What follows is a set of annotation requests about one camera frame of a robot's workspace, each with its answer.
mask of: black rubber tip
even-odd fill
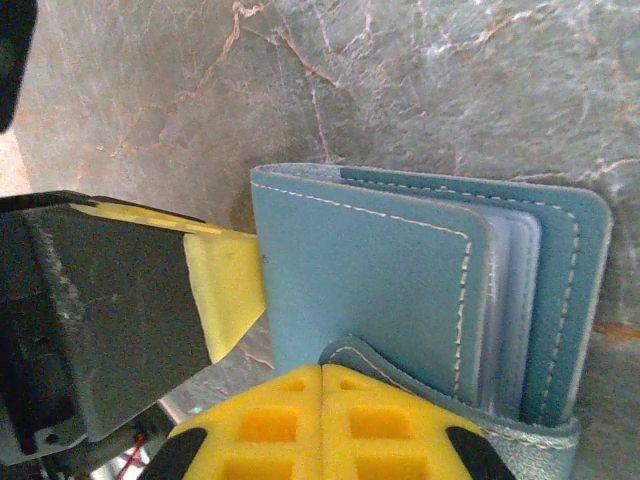
[[[447,435],[473,480],[516,480],[487,439],[462,427],[447,428]]]
[[[138,477],[139,480],[182,480],[206,437],[204,428],[191,428],[171,437]]]

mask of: gray marble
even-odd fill
[[[34,190],[251,231],[248,170],[362,164],[593,189],[616,224],[576,408],[575,478],[640,459],[640,4],[42,0],[15,122]],[[264,323],[174,392],[270,375]]]

